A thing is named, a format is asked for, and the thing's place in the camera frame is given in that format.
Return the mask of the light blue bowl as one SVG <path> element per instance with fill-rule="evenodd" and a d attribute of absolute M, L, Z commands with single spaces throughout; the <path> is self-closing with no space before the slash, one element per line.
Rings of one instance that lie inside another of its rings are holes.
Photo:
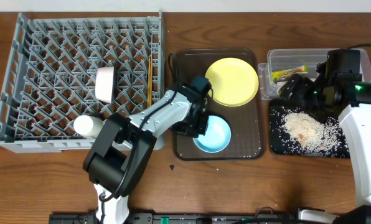
<path fill-rule="evenodd" d="M 224 150 L 232 137 L 230 125 L 221 117 L 210 115 L 205 134 L 194 138 L 194 144 L 207 153 L 218 153 Z"/>

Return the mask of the green yellow snack wrapper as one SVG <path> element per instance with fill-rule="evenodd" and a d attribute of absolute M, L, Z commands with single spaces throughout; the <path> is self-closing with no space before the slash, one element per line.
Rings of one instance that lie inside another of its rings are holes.
<path fill-rule="evenodd" d="M 286 70 L 280 70 L 276 72 L 272 72 L 272 79 L 275 83 L 283 82 L 287 80 L 291 75 L 294 73 L 302 73 L 305 74 L 308 72 L 308 67 L 306 65 L 298 66 L 295 68 L 289 68 Z"/>

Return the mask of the yellow round plate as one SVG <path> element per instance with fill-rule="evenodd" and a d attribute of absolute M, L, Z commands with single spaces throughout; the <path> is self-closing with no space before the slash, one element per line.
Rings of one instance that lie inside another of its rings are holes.
<path fill-rule="evenodd" d="M 224 106 L 237 107 L 250 102 L 259 83 L 255 69 L 239 58 L 220 59 L 207 69 L 205 77 L 212 85 L 212 99 Z"/>

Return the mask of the wooden chopstick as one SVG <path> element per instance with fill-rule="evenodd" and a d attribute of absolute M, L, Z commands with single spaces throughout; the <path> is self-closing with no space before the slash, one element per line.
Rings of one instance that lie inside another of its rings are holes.
<path fill-rule="evenodd" d="M 152 105 L 153 98 L 153 58 L 149 58 L 149 71 L 148 71 L 148 107 Z"/>
<path fill-rule="evenodd" d="M 152 76 L 153 76 L 153 59 L 148 61 L 148 92 L 147 92 L 147 107 L 152 105 Z"/>

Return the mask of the white bowl with crumbs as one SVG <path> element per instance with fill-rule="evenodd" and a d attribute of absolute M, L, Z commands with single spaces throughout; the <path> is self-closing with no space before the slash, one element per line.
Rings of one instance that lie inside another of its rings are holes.
<path fill-rule="evenodd" d="M 112 102 L 114 75 L 114 67 L 99 68 L 96 72 L 95 96 L 104 103 Z"/>

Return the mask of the white cup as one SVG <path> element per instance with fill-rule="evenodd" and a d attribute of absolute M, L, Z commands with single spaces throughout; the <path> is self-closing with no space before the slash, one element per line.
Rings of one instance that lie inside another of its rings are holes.
<path fill-rule="evenodd" d="M 81 115 L 74 121 L 73 127 L 76 133 L 87 139 L 95 139 L 100 133 L 104 122 L 97 117 Z"/>

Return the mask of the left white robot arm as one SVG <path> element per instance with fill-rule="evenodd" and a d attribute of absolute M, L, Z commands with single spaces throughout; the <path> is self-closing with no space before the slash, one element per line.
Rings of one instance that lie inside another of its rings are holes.
<path fill-rule="evenodd" d="M 168 90 L 148 109 L 124 117 L 111 115 L 104 123 L 84 162 L 98 196 L 98 223 L 124 223 L 128 197 L 141 180 L 158 139 L 171 129 L 197 137 L 207 129 L 208 90 L 182 86 Z"/>

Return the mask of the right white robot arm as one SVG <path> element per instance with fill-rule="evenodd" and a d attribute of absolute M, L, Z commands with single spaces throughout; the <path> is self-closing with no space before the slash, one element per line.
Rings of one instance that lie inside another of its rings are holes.
<path fill-rule="evenodd" d="M 318 77 L 315 81 L 294 74 L 280 88 L 283 99 L 313 111 L 337 117 L 349 147 L 355 180 L 356 208 L 334 223 L 371 223 L 371 83 L 360 75 Z"/>

